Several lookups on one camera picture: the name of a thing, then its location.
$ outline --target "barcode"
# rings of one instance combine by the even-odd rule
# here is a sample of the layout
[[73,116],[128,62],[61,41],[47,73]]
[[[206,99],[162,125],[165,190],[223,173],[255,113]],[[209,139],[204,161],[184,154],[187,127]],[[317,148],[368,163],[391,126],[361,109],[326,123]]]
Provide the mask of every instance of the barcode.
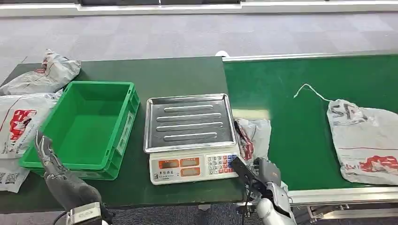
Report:
[[10,173],[9,175],[7,175],[5,184],[15,184],[15,181],[18,178],[18,175],[19,175],[18,172]]
[[1,184],[1,181],[3,180],[4,175],[6,175],[5,172],[2,172],[2,173],[0,172],[0,184]]

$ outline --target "plastic bag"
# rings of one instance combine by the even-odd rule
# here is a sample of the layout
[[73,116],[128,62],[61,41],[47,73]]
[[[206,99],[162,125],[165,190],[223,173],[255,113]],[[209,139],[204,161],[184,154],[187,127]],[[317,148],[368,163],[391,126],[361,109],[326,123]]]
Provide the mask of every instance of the plastic bag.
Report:
[[62,94],[0,96],[0,158],[20,158]]
[[246,165],[253,165],[256,158],[268,159],[269,138],[271,136],[271,122],[269,120],[236,119],[239,125],[238,144],[240,156]]
[[17,158],[0,159],[0,191],[17,193],[29,170],[18,165]]
[[398,185],[398,115],[338,99],[327,111],[342,176],[350,182]]
[[69,60],[47,49],[41,68],[24,73],[0,87],[3,95],[54,93],[73,80],[82,62]]

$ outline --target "green plastic crate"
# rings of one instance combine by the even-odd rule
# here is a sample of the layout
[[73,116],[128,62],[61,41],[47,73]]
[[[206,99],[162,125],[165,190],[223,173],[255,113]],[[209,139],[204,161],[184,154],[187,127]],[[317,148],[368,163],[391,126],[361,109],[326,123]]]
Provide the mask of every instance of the green plastic crate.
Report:
[[[114,180],[119,174],[120,166],[122,165],[122,159],[123,156],[115,152],[112,159],[108,161],[103,170],[73,170],[72,173],[84,180]],[[45,170],[43,168],[29,169],[41,177],[44,176]]]
[[[81,172],[79,177],[114,180],[138,107],[133,83],[73,81],[40,130],[53,140],[61,162],[77,174]],[[20,165],[44,173],[33,143]]]

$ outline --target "robotic hand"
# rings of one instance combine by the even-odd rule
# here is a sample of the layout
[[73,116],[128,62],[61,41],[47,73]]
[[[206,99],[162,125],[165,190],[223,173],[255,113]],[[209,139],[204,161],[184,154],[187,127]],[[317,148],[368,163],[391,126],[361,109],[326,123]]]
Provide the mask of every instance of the robotic hand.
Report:
[[257,204],[257,214],[264,225],[296,225],[294,215],[290,209],[289,197],[281,185],[280,171],[275,164],[264,158],[254,161],[259,175],[253,174],[240,158],[232,161],[232,168],[240,179],[249,187],[250,193],[257,190],[261,193],[261,200]]
[[45,169],[44,179],[54,198],[67,212],[67,225],[112,224],[110,213],[98,190],[63,166],[52,149],[52,140],[37,131],[35,146]]

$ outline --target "black cable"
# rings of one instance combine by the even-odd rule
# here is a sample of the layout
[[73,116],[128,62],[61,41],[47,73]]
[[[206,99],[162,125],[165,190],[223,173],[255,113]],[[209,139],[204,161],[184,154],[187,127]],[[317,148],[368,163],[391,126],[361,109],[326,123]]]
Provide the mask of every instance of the black cable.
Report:
[[250,198],[250,195],[252,194],[252,188],[253,188],[253,180],[250,180],[249,194],[246,197],[245,208],[243,209],[243,213],[242,213],[242,225],[245,225],[245,213],[248,212],[247,204],[249,203],[249,198]]
[[60,215],[58,215],[57,218],[55,218],[55,220],[54,220],[54,222],[53,222],[53,225],[55,225],[55,224],[58,222],[58,220],[59,220],[61,217],[63,217],[67,212],[68,212],[68,211],[64,211],[63,213],[61,213]]

